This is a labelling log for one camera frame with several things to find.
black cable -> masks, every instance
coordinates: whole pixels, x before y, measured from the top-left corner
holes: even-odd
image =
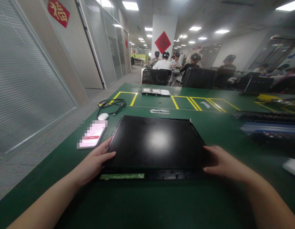
[[[102,109],[107,108],[107,107],[110,107],[112,105],[119,105],[120,106],[119,109],[117,109],[115,112],[107,113],[108,115],[112,115],[113,114],[113,116],[115,116],[117,113],[119,113],[122,110],[123,106],[126,105],[126,102],[125,102],[124,99],[108,99],[108,100],[103,100],[103,101],[99,102],[97,104],[97,106],[99,108],[99,111],[97,113],[97,117],[99,116],[99,113],[100,113],[100,111]]]

white shirt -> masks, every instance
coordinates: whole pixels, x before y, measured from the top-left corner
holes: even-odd
[[[153,69],[171,69],[171,62],[167,60],[159,60],[154,66]]]
[[[171,65],[174,65],[174,64],[176,64],[175,59],[171,61]],[[179,59],[177,60],[177,64],[173,67],[177,67],[177,66],[181,66],[181,60],[179,60]]]
[[[260,68],[255,68],[253,70],[253,72],[257,72],[257,73],[261,73],[261,74],[266,74],[267,73],[267,71],[265,69],[264,70],[260,70]]]

green workbench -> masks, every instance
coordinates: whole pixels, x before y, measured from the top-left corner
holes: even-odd
[[[122,85],[110,98],[123,98],[127,106],[109,117],[102,141],[113,135],[122,115],[191,119],[207,145],[220,145],[260,173],[295,213],[295,176],[282,168],[286,155],[258,148],[240,130],[243,122],[231,115],[237,109],[277,109],[256,103],[254,96],[240,96],[232,91],[182,88],[179,97],[159,97],[142,95],[142,87],[174,93],[173,87]],[[151,109],[168,110],[169,114],[154,114]],[[7,227],[91,151],[77,150],[76,146],[87,126],[97,119],[96,114],[97,111],[0,201],[0,229]],[[92,181],[75,196],[57,228],[96,227],[255,228],[255,222],[241,185],[207,177],[196,181]]]

red decoration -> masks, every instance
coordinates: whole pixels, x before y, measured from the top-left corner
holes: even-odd
[[[155,44],[161,54],[165,52],[165,50],[171,45],[170,40],[165,32],[163,32],[160,37],[158,37],[158,39],[155,41]]]
[[[49,0],[48,11],[63,27],[67,28],[70,12],[57,0]]]

window blinds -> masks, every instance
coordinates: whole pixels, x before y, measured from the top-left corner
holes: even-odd
[[[76,107],[12,0],[0,0],[0,155]]]

